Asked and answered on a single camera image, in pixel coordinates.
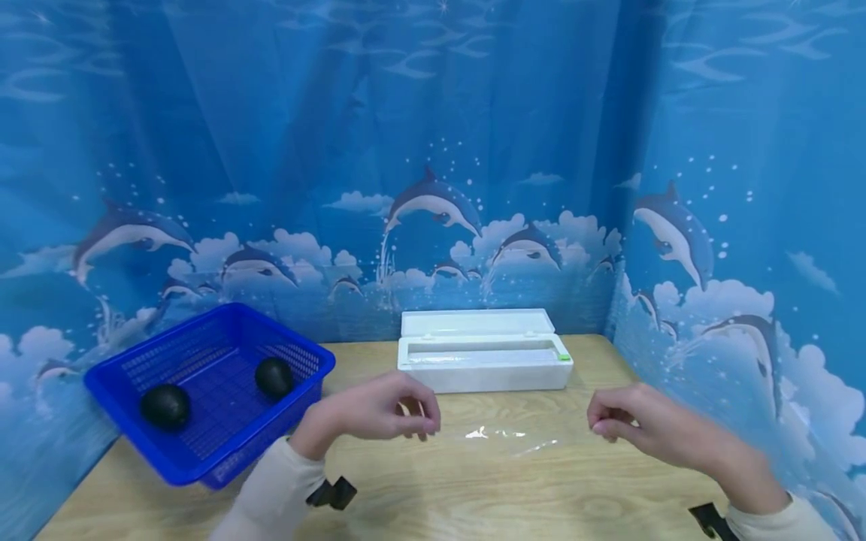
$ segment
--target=table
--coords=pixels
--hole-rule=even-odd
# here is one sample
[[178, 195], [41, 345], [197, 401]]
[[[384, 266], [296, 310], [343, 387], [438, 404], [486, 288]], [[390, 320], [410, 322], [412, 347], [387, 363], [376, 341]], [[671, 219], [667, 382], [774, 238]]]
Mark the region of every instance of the table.
[[[567, 390], [440, 396], [443, 430], [425, 444], [340, 439], [327, 475], [359, 494], [344, 512], [312, 510], [296, 539], [707, 539], [687, 509], [723, 509], [719, 488], [594, 436], [592, 391], [636, 378], [604, 338], [563, 341], [575, 359]], [[326, 393], [396, 365], [393, 342], [326, 347], [337, 356]], [[121, 438], [37, 539], [206, 539], [241, 483], [171, 488]]]

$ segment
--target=black clip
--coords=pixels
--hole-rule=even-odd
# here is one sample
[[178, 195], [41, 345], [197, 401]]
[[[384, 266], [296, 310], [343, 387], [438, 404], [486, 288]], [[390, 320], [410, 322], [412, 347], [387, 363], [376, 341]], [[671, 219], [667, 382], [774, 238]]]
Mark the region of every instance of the black clip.
[[334, 485], [325, 480], [316, 489], [316, 492], [307, 498], [307, 505], [313, 507], [331, 506], [337, 511], [343, 511], [352, 503], [357, 493], [358, 489], [352, 486], [352, 483], [347, 481], [345, 477], [340, 477]]
[[703, 506], [692, 507], [688, 512], [692, 513], [704, 535], [708, 538], [716, 539], [718, 536], [721, 541], [740, 541], [731, 531], [731, 527], [727, 525], [727, 521], [719, 514], [715, 504], [708, 503]]

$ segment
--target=black ball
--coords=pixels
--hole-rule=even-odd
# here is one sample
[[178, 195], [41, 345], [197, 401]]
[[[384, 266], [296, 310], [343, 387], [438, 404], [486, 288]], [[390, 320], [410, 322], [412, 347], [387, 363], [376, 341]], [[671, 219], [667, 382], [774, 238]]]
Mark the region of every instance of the black ball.
[[190, 420], [190, 396], [177, 385], [157, 385], [141, 397], [139, 406], [142, 417], [167, 432], [180, 430]]
[[255, 385], [271, 400], [281, 400], [294, 389], [292, 368], [280, 358], [268, 357], [255, 368]]

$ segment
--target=box lid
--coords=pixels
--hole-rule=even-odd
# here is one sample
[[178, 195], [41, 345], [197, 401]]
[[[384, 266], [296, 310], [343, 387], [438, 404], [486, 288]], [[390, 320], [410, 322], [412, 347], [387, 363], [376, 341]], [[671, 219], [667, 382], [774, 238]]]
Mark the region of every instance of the box lid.
[[403, 337], [550, 334], [555, 332], [544, 308], [403, 312]]

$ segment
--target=person's left hand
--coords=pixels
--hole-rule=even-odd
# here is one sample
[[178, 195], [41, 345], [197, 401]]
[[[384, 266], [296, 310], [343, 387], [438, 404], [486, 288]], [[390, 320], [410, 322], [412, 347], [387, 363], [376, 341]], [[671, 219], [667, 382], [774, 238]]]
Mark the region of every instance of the person's left hand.
[[400, 371], [328, 396], [311, 406], [289, 445], [311, 460], [321, 460], [340, 435], [390, 440], [418, 435], [427, 441], [442, 426], [433, 391]]

